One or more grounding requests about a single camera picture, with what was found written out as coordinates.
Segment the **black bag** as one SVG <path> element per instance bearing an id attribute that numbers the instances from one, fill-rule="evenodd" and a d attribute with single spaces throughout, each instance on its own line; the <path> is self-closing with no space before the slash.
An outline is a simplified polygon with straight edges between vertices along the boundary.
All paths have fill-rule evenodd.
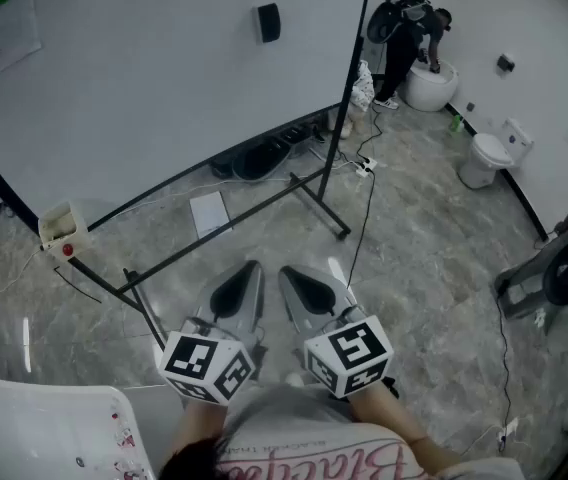
<path id="1" fill-rule="evenodd" d="M 222 179 L 257 182 L 269 177 L 291 153 L 291 146 L 275 136 L 266 136 L 232 148 L 209 162 L 212 173 Z"/>

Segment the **white spotted cloth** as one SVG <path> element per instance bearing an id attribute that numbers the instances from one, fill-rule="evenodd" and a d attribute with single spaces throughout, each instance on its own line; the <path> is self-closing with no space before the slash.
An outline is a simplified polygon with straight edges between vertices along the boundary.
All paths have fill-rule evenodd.
<path id="1" fill-rule="evenodd" d="M 360 60 L 357 76 L 353 84 L 350 104 L 362 113 L 366 113 L 375 97 L 374 80 L 368 62 Z"/>

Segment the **grey black machine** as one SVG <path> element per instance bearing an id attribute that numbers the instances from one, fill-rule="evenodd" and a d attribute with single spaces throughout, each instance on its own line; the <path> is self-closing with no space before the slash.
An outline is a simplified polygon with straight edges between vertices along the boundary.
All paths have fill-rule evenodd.
<path id="1" fill-rule="evenodd" d="M 539 289 L 514 302 L 509 290 L 537 280 Z M 568 232 L 554 239 L 529 260 L 501 272 L 494 281 L 496 303 L 505 319 L 520 319 L 545 305 L 568 306 Z"/>

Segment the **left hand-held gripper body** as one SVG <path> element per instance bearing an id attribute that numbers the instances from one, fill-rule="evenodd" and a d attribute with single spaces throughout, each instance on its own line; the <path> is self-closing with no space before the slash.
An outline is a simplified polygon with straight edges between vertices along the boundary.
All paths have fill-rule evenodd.
<path id="1" fill-rule="evenodd" d="M 258 335 L 226 330 L 198 317 L 169 334 L 159 373 L 181 396 L 227 406 L 256 371 Z"/>

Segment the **thin black stick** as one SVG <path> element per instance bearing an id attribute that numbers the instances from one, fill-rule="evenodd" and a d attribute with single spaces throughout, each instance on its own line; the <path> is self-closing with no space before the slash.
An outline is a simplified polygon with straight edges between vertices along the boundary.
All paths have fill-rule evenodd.
<path id="1" fill-rule="evenodd" d="M 73 289 L 75 292 L 81 294 L 83 297 L 97 303 L 97 304 L 102 304 L 102 301 L 100 299 L 98 299 L 97 297 L 91 295 L 90 293 L 88 293 L 86 290 L 82 289 L 78 284 L 76 284 L 75 282 L 73 282 L 68 276 L 66 276 L 65 274 L 63 274 L 60 270 L 59 266 L 56 266 L 53 268 L 53 272 L 60 278 L 63 280 L 63 282 L 68 285 L 71 289 Z"/>

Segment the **round white toilet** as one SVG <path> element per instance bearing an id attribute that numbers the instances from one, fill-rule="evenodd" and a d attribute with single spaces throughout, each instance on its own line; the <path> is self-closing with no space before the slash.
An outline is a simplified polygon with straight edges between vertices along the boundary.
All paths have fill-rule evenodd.
<path id="1" fill-rule="evenodd" d="M 416 61 L 399 89 L 399 95 L 411 108 L 422 112 L 442 110 L 453 98 L 459 84 L 459 73 L 448 62 L 440 61 L 440 72 L 434 73 L 426 63 Z"/>

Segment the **beige marker tray box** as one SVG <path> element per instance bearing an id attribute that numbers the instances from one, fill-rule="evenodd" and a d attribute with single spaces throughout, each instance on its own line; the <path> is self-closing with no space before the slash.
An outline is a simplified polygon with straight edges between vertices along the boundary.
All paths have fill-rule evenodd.
<path id="1" fill-rule="evenodd" d="M 68 262 L 91 247 L 85 219 L 72 202 L 63 202 L 38 218 L 41 247 L 58 261 Z M 74 254 L 66 257 L 62 252 L 65 244 L 71 244 Z"/>

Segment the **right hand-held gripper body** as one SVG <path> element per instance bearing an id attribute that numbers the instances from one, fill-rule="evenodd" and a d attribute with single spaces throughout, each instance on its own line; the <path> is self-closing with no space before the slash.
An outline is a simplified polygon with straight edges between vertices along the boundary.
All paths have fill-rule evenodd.
<path id="1" fill-rule="evenodd" d="M 394 351 L 379 319 L 362 307 L 337 315 L 291 313 L 295 354 L 308 374 L 336 397 L 348 397 L 386 375 Z"/>

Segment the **white plastic chair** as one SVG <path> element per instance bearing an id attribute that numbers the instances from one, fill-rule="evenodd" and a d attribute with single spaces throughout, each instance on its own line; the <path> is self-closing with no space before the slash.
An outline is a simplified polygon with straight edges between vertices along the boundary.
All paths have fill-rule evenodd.
<path id="1" fill-rule="evenodd" d="M 121 391 L 0 380 L 0 480 L 156 480 L 156 475 Z"/>

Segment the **black white whiteboard eraser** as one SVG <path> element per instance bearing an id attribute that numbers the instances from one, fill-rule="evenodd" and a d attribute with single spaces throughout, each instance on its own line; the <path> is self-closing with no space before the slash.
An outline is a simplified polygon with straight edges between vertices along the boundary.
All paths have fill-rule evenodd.
<path id="1" fill-rule="evenodd" d="M 281 18 L 276 3 L 269 3 L 255 8 L 258 38 L 267 44 L 277 41 L 281 34 Z"/>

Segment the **person's left forearm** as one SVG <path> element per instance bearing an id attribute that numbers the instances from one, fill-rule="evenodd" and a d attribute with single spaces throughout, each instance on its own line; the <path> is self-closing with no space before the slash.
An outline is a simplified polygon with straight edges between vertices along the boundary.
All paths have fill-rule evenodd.
<path id="1" fill-rule="evenodd" d="M 227 415 L 226 406 L 189 401 L 180 420 L 171 465 L 180 466 L 184 472 L 212 473 Z"/>

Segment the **person's grey printed shirt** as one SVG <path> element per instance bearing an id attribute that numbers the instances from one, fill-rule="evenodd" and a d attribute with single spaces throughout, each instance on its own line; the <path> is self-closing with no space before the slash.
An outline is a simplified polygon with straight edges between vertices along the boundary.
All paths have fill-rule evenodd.
<path id="1" fill-rule="evenodd" d="M 231 480 L 525 480 L 508 458 L 431 474 L 397 433 L 353 421 L 346 404 L 316 386 L 249 389 L 225 434 L 218 467 Z"/>

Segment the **person's right forearm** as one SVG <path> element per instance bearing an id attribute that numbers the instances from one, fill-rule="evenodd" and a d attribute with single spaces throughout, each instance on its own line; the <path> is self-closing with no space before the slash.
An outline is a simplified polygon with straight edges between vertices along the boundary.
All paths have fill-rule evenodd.
<path id="1" fill-rule="evenodd" d="M 458 454 L 437 445 L 430 438 L 418 420 L 383 383 L 371 384 L 351 394 L 348 400 L 358 420 L 397 434 L 429 475 L 437 475 L 462 463 Z"/>

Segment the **white flat panel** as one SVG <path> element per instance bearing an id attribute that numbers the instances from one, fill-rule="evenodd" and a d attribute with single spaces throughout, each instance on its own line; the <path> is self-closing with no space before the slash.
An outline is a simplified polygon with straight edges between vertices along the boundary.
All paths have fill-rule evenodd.
<path id="1" fill-rule="evenodd" d="M 230 221 L 223 196 L 219 191 L 191 198 L 189 204 L 199 239 Z"/>

